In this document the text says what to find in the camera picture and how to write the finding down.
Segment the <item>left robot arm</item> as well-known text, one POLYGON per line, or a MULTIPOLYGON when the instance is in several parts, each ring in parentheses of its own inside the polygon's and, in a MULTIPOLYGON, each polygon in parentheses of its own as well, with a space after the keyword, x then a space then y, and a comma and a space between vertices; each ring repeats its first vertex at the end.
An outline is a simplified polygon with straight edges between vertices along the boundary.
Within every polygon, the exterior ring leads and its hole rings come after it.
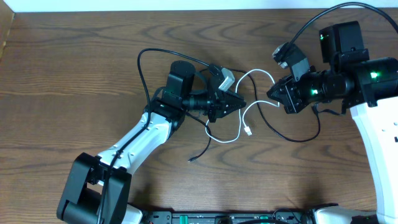
POLYGON ((145 159, 181 126, 189 111, 210 122, 244 108, 242 96, 230 90, 231 70, 211 64, 204 77, 186 61, 170 66, 167 83, 158 88, 139 122, 115 145, 72 164, 57 218, 67 223, 140 223, 143 213, 128 204, 132 175, 145 159))

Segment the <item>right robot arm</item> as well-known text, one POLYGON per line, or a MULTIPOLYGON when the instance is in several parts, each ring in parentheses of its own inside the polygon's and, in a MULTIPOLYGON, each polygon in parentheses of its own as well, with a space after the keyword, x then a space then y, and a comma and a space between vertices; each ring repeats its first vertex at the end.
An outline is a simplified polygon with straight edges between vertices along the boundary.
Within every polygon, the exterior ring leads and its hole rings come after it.
POLYGON ((376 191, 375 212, 350 210, 336 204, 309 210, 303 223, 397 222, 397 60, 372 60, 363 44, 358 22, 345 22, 319 32, 322 58, 330 65, 317 71, 293 43, 284 43, 274 60, 288 68, 267 92, 285 112, 295 114, 319 103, 341 100, 342 112, 350 112, 361 134, 376 191))

